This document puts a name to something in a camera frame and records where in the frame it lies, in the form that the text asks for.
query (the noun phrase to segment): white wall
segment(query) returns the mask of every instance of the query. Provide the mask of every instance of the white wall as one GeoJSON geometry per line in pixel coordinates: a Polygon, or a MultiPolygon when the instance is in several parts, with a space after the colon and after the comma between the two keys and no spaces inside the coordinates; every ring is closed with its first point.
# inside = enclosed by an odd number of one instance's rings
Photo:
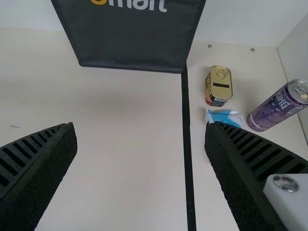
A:
{"type": "MultiPolygon", "coordinates": [[[[278,46],[278,53],[287,79],[308,81],[308,15],[278,46]]],[[[308,108],[298,113],[308,142],[308,108]]]]}
{"type": "MultiPolygon", "coordinates": [[[[195,39],[276,47],[307,13],[307,0],[207,0],[195,39]]],[[[1,0],[0,27],[63,30],[50,0],[1,0]]]]}
{"type": "Polygon", "coordinates": [[[195,39],[277,47],[307,13],[307,0],[207,0],[195,39]]]}

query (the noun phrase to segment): metal screw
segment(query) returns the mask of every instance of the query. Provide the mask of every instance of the metal screw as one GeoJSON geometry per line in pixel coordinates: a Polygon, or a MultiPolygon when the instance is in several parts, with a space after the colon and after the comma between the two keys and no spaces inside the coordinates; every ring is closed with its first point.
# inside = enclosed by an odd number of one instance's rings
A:
{"type": "Polygon", "coordinates": [[[282,190],[293,193],[299,189],[298,183],[287,175],[276,175],[273,180],[274,184],[282,190]]]}

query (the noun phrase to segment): black divider line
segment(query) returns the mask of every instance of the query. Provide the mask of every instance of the black divider line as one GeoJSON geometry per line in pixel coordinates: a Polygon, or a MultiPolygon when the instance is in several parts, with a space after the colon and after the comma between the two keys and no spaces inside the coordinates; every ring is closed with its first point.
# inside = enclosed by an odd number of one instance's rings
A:
{"type": "Polygon", "coordinates": [[[184,167],[185,167],[185,187],[186,187],[186,209],[187,209],[187,227],[188,231],[196,231],[196,213],[194,208],[193,192],[193,163],[191,149],[190,132],[190,110],[188,95],[188,73],[187,67],[181,74],[182,81],[182,118],[183,118],[183,149],[184,149],[184,167]]]}

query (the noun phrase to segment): black foam pad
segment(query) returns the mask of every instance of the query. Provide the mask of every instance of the black foam pad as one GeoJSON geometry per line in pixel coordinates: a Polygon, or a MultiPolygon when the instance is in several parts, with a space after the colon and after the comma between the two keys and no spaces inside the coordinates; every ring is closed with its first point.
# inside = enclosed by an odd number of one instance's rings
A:
{"type": "Polygon", "coordinates": [[[269,175],[308,173],[306,160],[221,122],[207,124],[205,152],[241,231],[286,231],[263,188],[269,175]]]}
{"type": "Polygon", "coordinates": [[[0,230],[32,231],[77,153],[72,123],[0,148],[0,230]]]}

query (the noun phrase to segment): tin can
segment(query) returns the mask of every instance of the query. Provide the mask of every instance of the tin can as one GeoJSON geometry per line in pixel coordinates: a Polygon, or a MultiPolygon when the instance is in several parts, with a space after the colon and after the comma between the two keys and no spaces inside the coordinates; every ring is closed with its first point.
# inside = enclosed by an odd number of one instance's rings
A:
{"type": "Polygon", "coordinates": [[[265,100],[247,117],[249,127],[265,131],[308,106],[308,83],[293,80],[265,100]]]}
{"type": "Polygon", "coordinates": [[[205,100],[207,104],[222,107],[231,97],[231,71],[223,66],[213,66],[205,80],[205,100]]]}

